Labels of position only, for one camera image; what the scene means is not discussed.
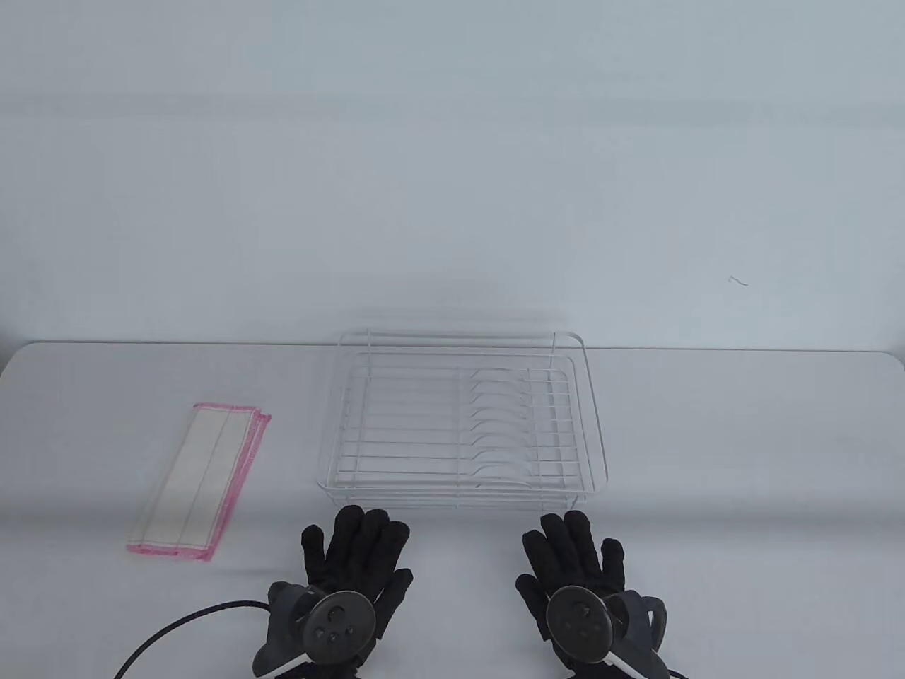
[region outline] black cable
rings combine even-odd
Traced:
[[[265,604],[263,601],[251,601],[251,600],[241,600],[241,601],[227,601],[223,604],[217,604],[216,606],[210,606],[207,608],[202,608],[201,610],[195,611],[195,613],[189,613],[185,617],[180,617],[176,622],[172,622],[159,632],[156,632],[148,641],[135,649],[135,653],[129,656],[129,660],[122,664],[122,667],[116,673],[116,676],[113,679],[122,679],[123,675],[126,671],[132,666],[138,657],[147,651],[154,642],[159,641],[162,636],[168,635],[177,627],[181,627],[185,623],[190,623],[192,620],[197,620],[199,617],[209,616],[211,613],[216,613],[217,611],[226,610],[227,608],[261,608],[262,610],[269,611],[271,609],[270,606]]]

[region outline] dish rack wire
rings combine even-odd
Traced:
[[[318,479],[336,504],[562,511],[607,476],[575,333],[342,336]]]

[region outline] gloved hand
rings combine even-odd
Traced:
[[[361,507],[349,505],[339,510],[333,526],[327,554],[324,554],[324,532],[311,525],[301,534],[308,584],[328,594],[352,590],[364,594],[374,605],[376,629],[374,637],[356,658],[339,665],[305,663],[279,679],[348,679],[374,650],[377,639],[412,584],[412,571],[396,570],[402,548],[408,540],[408,526],[390,521],[383,510],[367,514]]]
[[[601,598],[625,591],[625,553],[618,540],[607,538],[600,547],[603,557],[601,569],[591,537],[591,523],[582,512],[566,512],[564,518],[546,514],[540,518],[540,525],[546,537],[540,531],[530,531],[521,537],[534,575],[520,575],[515,587],[537,621],[540,635],[547,641],[550,639],[547,628],[550,596],[565,585],[580,585]],[[621,670],[605,663],[579,663],[566,655],[555,642],[553,650],[563,665],[575,673],[576,679],[627,677]]]

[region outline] glove finger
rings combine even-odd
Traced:
[[[566,512],[563,519],[568,528],[568,534],[572,537],[575,549],[578,552],[578,563],[589,578],[601,578],[600,561],[597,560],[597,549],[594,546],[594,538],[591,537],[591,521],[584,512],[572,510]]]
[[[383,530],[367,560],[361,592],[374,601],[395,571],[409,528],[401,521],[391,521]]]
[[[327,571],[327,562],[324,557],[324,531],[320,526],[311,524],[301,532],[301,553],[305,559],[308,582],[323,578]]]
[[[607,538],[600,545],[600,555],[603,557],[604,579],[613,586],[617,592],[625,590],[625,551],[622,543],[613,538]]]
[[[538,579],[528,573],[522,573],[515,581],[515,589],[519,591],[528,612],[538,623],[538,631],[544,641],[550,639],[550,630],[547,628],[547,594],[540,586]]]
[[[348,563],[355,569],[363,569],[367,565],[367,559],[371,550],[377,544],[384,526],[390,522],[390,518],[383,510],[371,510],[361,520],[358,533],[348,548]]]
[[[578,550],[568,534],[563,518],[558,514],[544,514],[540,517],[540,527],[547,534],[547,542],[556,552],[559,566],[565,573],[578,573]]]
[[[377,598],[377,601],[374,602],[374,613],[377,619],[377,626],[374,630],[376,638],[380,639],[383,637],[390,618],[393,617],[395,610],[399,608],[399,604],[405,598],[408,586],[412,584],[412,578],[411,570],[399,569],[390,577],[384,591]]]
[[[338,569],[346,565],[349,547],[364,515],[361,507],[356,504],[349,504],[337,512],[337,518],[333,522],[333,537],[327,547],[328,568]]]
[[[267,590],[267,603],[273,606],[273,602],[277,600],[277,597],[280,595],[280,593],[288,586],[289,583],[285,580],[274,582]]]
[[[528,531],[522,535],[521,544],[544,591],[553,594],[566,584],[566,576],[559,567],[556,552],[540,531]]]

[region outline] white table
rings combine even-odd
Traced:
[[[871,353],[593,350],[610,483],[585,505],[629,586],[670,610],[663,655],[704,677],[902,677],[905,373]],[[112,676],[199,607],[304,581],[329,349],[35,344],[0,377],[0,674]],[[209,564],[126,539],[196,401],[273,415]],[[415,581],[362,675],[555,679],[513,587],[529,513],[395,512]],[[221,613],[130,679],[250,676],[266,615]]]

